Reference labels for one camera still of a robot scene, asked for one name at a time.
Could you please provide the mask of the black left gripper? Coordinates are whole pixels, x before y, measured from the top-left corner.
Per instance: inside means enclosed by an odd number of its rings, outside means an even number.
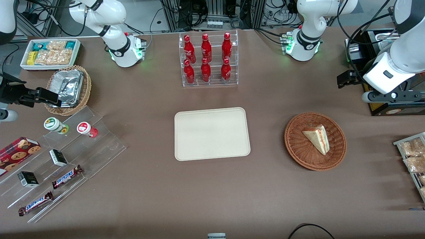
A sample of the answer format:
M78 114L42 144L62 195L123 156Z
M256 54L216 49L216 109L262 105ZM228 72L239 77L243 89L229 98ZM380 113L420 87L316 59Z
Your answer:
M345 86L358 85L364 83L363 78L355 70L347 70L345 74L337 76L337 85L341 89Z

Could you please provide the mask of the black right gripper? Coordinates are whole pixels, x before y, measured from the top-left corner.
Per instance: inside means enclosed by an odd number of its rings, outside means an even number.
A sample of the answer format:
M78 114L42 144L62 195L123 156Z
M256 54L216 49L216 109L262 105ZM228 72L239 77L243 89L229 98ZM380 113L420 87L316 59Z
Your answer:
M1 73L0 101L5 104L18 104L33 108L35 103L50 104L61 107L62 101L59 95L42 87L35 90L25 87L26 81L22 81L7 73Z

